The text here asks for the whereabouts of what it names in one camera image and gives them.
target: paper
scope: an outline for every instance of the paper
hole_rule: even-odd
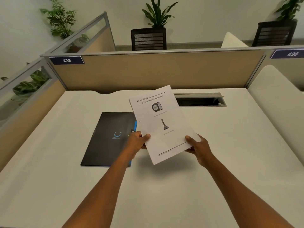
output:
[[[201,140],[186,122],[170,86],[129,100],[141,134],[151,134],[146,147],[154,165],[190,148],[186,135]]]

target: black folder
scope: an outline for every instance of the black folder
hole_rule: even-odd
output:
[[[111,166],[136,126],[134,113],[103,112],[80,165]]]

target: forearm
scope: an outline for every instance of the forearm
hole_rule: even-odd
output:
[[[108,228],[118,192],[130,158],[122,152],[96,186],[85,197],[63,228]]]
[[[240,228],[292,227],[216,158],[211,158],[206,168],[221,190]]]

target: mesh chair back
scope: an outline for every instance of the mesh chair back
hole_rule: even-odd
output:
[[[297,22],[260,22],[252,46],[290,45]]]
[[[167,49],[166,28],[131,30],[132,50]]]

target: person's right arm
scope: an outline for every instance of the person's right arm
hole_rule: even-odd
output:
[[[186,151],[194,154],[199,164],[211,174],[240,228],[293,227],[271,206],[243,185],[212,154],[207,140],[202,136],[200,138],[202,141],[196,142],[186,136],[186,140],[192,145],[192,148]]]

